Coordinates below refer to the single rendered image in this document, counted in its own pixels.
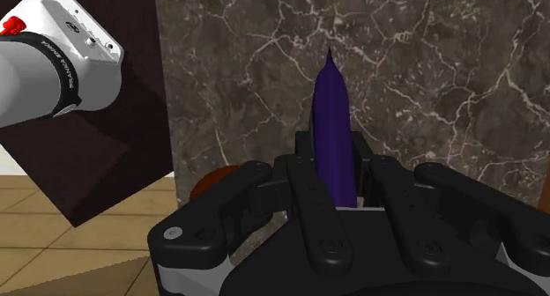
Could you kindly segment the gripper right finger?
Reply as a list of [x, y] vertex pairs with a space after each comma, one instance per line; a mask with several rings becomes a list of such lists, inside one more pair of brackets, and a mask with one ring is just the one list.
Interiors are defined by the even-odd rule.
[[480, 255], [505, 249], [511, 262], [550, 278], [550, 214], [538, 211], [445, 165], [425, 162], [413, 170], [376, 155], [359, 131], [353, 156], [368, 202], [383, 204], [404, 261], [422, 275], [440, 276]]

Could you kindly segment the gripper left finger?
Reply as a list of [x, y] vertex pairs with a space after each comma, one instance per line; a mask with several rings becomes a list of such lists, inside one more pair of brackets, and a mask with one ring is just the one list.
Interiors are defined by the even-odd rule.
[[345, 269], [353, 253], [313, 157], [312, 133], [299, 131], [294, 153], [271, 165], [249, 161], [219, 170], [216, 182], [151, 229], [147, 243], [152, 259], [165, 268], [212, 269], [273, 213], [290, 211], [299, 221], [312, 269]]

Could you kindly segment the purple pointed pen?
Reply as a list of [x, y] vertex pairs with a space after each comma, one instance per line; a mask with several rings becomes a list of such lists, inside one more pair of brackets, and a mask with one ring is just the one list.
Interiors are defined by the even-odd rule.
[[316, 174], [337, 207], [357, 206], [353, 140], [345, 80], [327, 53], [316, 77], [310, 112]]

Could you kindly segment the reddish brown round object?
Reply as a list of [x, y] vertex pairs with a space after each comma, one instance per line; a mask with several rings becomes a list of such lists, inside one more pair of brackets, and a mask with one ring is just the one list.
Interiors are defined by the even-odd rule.
[[189, 200], [192, 201], [210, 189], [214, 184], [220, 182], [228, 174], [231, 174], [240, 167], [237, 165], [223, 166], [217, 168], [202, 177], [195, 187], [190, 191]]

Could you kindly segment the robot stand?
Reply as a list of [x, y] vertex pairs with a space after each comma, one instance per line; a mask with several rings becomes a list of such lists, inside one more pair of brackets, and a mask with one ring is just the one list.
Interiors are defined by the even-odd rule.
[[0, 128], [0, 144], [79, 226], [172, 172], [155, 0], [77, 0], [121, 43], [122, 88], [96, 112]]

